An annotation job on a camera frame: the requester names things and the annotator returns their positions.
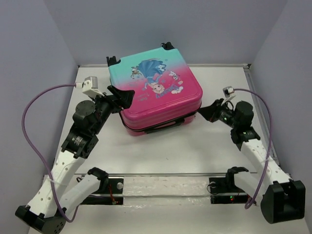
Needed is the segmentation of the pink and teal suitcase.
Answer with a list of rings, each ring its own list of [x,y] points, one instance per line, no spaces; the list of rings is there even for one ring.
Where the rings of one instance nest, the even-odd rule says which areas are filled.
[[[120,59],[106,59],[111,84],[135,92],[131,107],[119,114],[128,134],[155,133],[194,120],[203,90],[170,42]]]

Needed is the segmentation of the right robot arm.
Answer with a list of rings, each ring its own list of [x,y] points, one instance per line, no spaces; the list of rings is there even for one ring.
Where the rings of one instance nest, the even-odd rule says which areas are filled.
[[[224,185],[229,191],[242,189],[250,196],[248,204],[260,206],[270,223],[303,219],[305,215],[305,185],[293,180],[273,160],[259,134],[252,127],[253,106],[240,101],[230,109],[222,98],[198,112],[209,122],[222,121],[231,128],[231,140],[256,169],[259,179],[245,168],[228,170]]]

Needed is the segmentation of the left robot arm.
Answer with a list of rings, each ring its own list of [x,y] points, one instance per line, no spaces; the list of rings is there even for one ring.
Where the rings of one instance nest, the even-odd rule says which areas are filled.
[[[78,168],[86,161],[98,143],[100,133],[108,117],[130,108],[134,90],[120,90],[112,85],[107,89],[110,95],[102,93],[85,82],[73,85],[89,97],[81,101],[73,114],[73,125],[61,145],[61,150],[53,167],[50,167],[42,154],[33,145],[25,129],[25,117],[37,95],[26,106],[22,114],[22,132],[26,141],[40,157],[48,176],[36,195],[26,204],[17,208],[15,215],[29,227],[41,234],[59,234],[66,223],[74,221],[79,205],[93,192],[102,193],[108,187],[107,172],[94,167],[76,186],[66,190]]]

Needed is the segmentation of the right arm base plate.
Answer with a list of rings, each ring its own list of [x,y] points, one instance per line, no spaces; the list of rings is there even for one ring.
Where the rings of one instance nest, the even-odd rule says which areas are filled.
[[[211,204],[243,204],[253,197],[258,181],[244,167],[229,168],[222,177],[209,178]]]

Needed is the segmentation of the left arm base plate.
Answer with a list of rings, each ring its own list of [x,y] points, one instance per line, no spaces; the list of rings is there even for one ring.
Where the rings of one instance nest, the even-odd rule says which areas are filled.
[[[101,183],[99,189],[89,195],[82,205],[123,205],[124,179],[112,177],[108,182]]]

